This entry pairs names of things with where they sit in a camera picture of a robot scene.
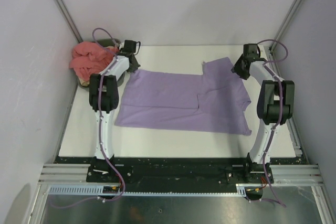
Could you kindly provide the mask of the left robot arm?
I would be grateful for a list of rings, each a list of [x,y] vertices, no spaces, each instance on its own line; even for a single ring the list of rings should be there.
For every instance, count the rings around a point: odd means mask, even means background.
[[[136,59],[141,43],[125,40],[120,51],[102,71],[92,74],[89,80],[89,104],[95,112],[97,122],[97,145],[95,158],[111,159],[112,120],[119,104],[118,81],[123,81],[125,73],[133,73],[140,67]]]

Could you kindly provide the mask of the purple t shirt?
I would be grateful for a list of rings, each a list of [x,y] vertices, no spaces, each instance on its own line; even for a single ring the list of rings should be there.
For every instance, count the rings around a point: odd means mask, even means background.
[[[124,88],[116,126],[250,136],[251,100],[227,57],[202,64],[202,75],[137,70]]]

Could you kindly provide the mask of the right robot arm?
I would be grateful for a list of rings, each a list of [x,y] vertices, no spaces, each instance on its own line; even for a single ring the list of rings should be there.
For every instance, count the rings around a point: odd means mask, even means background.
[[[261,173],[268,176],[270,149],[280,126],[292,118],[295,84],[276,74],[269,61],[261,57],[258,44],[244,44],[243,53],[234,64],[232,73],[241,79],[253,77],[260,84],[257,101],[257,116],[260,119],[256,140],[246,157],[246,167],[242,169],[243,179],[254,183]]]

